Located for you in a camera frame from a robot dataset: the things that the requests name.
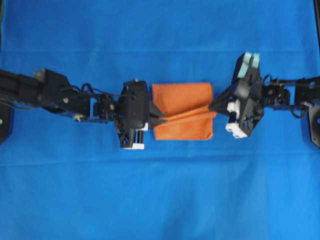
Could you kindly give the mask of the black gripper white carriage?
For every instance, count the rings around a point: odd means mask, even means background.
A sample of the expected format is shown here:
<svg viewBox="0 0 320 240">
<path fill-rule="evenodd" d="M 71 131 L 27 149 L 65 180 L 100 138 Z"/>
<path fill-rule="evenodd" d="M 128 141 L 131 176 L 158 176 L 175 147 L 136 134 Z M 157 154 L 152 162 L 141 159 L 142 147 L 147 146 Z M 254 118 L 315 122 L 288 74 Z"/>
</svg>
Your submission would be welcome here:
<svg viewBox="0 0 320 240">
<path fill-rule="evenodd" d="M 166 123 L 167 120 L 162 119 L 163 117 L 165 114 L 150 102 L 145 81 L 132 80 L 124 83 L 116 101 L 114 117 L 120 147 L 125 150 L 144 150 L 144 132 Z"/>
</svg>

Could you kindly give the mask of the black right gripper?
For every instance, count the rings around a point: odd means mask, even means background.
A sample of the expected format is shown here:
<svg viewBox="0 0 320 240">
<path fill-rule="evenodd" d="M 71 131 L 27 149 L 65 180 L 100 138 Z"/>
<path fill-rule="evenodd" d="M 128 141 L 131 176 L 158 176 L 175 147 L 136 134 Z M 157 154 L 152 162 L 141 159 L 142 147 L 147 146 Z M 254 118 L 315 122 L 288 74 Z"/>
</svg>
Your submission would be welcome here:
<svg viewBox="0 0 320 240">
<path fill-rule="evenodd" d="M 219 94 L 208 110 L 229 117 L 225 129 L 236 139 L 251 136 L 264 116 L 262 106 L 262 78 L 249 75 L 236 78 L 231 86 Z"/>
</svg>

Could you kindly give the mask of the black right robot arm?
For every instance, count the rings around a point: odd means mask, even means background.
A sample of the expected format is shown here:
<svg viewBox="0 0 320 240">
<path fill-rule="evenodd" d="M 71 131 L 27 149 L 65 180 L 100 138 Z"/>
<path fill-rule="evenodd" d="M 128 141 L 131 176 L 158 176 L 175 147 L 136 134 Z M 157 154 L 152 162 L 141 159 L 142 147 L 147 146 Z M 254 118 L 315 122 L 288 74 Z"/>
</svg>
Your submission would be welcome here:
<svg viewBox="0 0 320 240">
<path fill-rule="evenodd" d="M 249 137 L 264 116 L 265 108 L 289 111 L 297 118 L 320 103 L 320 78 L 273 79 L 270 75 L 237 77 L 208 109 L 228 116 L 226 130 L 234 138 Z"/>
</svg>

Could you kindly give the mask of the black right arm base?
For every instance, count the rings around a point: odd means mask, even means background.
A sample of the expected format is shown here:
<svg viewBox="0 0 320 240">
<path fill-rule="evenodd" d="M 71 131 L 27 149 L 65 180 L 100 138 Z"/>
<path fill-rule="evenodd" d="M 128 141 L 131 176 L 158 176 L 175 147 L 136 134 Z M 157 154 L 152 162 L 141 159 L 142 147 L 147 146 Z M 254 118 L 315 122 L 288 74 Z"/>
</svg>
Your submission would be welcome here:
<svg viewBox="0 0 320 240">
<path fill-rule="evenodd" d="M 308 104 L 308 129 L 311 142 L 320 148 L 320 105 Z"/>
</svg>

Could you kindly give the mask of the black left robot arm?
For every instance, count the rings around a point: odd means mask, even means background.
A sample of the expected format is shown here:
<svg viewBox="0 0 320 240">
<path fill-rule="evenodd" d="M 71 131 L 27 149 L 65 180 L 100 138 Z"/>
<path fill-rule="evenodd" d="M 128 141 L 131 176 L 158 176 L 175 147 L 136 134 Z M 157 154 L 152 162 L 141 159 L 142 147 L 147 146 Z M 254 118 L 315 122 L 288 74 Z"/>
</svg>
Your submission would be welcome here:
<svg viewBox="0 0 320 240">
<path fill-rule="evenodd" d="M 144 133 L 166 123 L 145 81 L 125 82 L 120 94 L 111 94 L 89 83 L 77 87 L 66 76 L 48 69 L 33 77 L 1 70 L 0 141 L 12 133 L 14 110 L 37 108 L 78 123 L 113 122 L 120 147 L 127 150 L 143 150 Z"/>
</svg>

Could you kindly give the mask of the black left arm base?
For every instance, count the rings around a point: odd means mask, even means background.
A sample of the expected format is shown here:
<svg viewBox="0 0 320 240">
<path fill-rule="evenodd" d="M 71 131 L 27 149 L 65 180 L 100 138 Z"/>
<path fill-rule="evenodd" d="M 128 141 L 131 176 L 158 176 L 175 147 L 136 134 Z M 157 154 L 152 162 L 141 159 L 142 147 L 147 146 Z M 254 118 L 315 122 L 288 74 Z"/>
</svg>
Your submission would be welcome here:
<svg viewBox="0 0 320 240">
<path fill-rule="evenodd" d="M 7 140 L 13 132 L 14 109 L 0 104 L 0 143 Z"/>
</svg>

